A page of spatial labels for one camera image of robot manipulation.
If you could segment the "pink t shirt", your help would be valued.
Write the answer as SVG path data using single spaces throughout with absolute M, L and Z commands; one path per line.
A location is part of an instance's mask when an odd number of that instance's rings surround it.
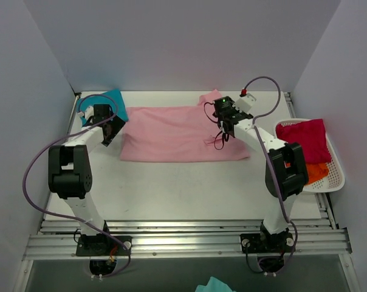
M 123 128 L 120 159 L 129 162 L 239 161 L 250 153 L 240 140 L 226 144 L 212 123 L 209 104 L 219 91 L 203 94 L 197 105 L 129 107 Z

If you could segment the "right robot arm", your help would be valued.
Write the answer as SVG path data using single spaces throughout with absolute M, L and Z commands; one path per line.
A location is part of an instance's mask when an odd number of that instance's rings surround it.
M 273 251 L 281 243 L 280 234 L 288 230 L 295 200 L 309 178 L 301 145 L 290 144 L 257 126 L 249 113 L 255 101 L 253 96 L 237 101 L 221 97 L 213 101 L 213 116 L 225 140 L 233 137 L 264 154 L 265 184 L 273 198 L 258 238 L 262 249 Z

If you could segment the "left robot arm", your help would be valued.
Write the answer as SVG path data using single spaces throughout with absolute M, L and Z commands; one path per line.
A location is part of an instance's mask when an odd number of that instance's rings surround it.
M 90 240 L 98 255 L 111 250 L 112 240 L 106 221 L 98 213 L 91 195 L 93 183 L 89 153 L 98 145 L 109 146 L 125 121 L 118 117 L 118 107 L 97 104 L 85 112 L 87 125 L 70 135 L 61 145 L 49 147 L 48 183 L 72 210 L 80 223 L 81 236 Z

